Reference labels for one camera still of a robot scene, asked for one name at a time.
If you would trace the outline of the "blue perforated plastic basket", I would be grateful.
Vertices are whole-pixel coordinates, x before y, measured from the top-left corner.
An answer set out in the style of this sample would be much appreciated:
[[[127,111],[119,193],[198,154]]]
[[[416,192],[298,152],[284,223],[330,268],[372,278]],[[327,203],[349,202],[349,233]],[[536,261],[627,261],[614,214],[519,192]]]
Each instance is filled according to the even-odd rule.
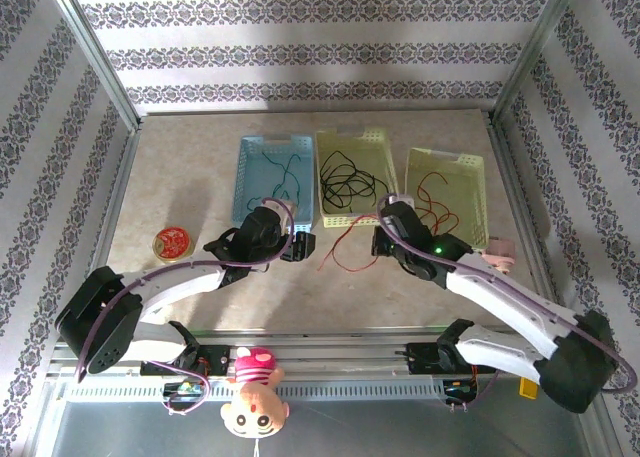
[[[314,141],[310,135],[283,139],[245,136],[240,141],[231,221],[238,226],[264,198],[295,204],[295,229],[314,220]]]

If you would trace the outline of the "yellow perforated plastic basket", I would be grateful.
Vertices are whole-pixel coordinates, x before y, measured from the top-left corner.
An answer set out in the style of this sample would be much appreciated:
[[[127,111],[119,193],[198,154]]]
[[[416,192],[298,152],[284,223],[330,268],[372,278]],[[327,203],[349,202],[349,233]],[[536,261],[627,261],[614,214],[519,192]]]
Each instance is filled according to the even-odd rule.
[[[380,198],[398,191],[383,128],[327,128],[315,134],[317,193],[326,228],[372,225]]]
[[[450,233],[475,250],[489,241],[484,159],[480,156],[412,148],[405,193],[432,234]]]

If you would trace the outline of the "pink small object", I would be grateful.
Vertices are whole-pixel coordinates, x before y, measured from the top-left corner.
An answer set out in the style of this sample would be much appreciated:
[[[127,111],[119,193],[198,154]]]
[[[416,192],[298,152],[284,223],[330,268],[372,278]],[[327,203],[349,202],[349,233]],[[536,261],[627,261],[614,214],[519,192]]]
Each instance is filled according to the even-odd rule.
[[[481,254],[486,262],[504,274],[509,273],[515,265],[515,243],[509,239],[490,237],[488,246]]]

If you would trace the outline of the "red round tin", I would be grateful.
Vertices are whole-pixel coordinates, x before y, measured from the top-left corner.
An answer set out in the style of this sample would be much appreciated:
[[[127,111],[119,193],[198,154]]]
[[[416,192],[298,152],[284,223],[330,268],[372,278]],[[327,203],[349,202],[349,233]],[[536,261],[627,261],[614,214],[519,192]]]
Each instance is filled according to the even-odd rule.
[[[162,229],[154,236],[152,250],[160,261],[172,263],[191,256],[194,242],[184,228],[172,226]]]

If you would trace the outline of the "small circuit board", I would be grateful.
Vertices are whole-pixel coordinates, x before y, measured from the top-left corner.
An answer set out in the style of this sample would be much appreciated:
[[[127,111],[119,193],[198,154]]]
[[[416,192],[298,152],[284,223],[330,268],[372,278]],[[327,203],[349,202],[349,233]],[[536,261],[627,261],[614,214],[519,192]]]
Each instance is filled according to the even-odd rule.
[[[477,395],[477,382],[469,379],[445,379],[443,390],[446,402],[454,405],[469,404]]]
[[[202,384],[183,381],[167,383],[163,389],[164,398],[190,398],[195,399],[203,395],[205,387]]]

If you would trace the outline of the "pink plush doll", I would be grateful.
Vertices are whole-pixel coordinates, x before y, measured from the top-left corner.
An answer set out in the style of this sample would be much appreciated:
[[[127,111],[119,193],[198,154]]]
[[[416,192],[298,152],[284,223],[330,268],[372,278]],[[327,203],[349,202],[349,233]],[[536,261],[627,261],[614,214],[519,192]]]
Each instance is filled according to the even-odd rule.
[[[290,414],[289,405],[276,393],[285,373],[275,355],[263,347],[239,347],[234,369],[229,380],[233,395],[220,409],[224,426],[240,438],[275,435]]]

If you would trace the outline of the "grey metal panel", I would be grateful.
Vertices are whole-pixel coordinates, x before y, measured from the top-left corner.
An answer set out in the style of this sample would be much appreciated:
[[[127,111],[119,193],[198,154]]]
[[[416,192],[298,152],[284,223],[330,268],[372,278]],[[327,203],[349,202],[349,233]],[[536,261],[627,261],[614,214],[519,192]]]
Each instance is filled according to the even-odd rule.
[[[577,417],[491,395],[467,412],[427,401],[297,403],[276,436],[233,436],[218,404],[171,417],[157,404],[73,403],[52,457],[591,457]]]

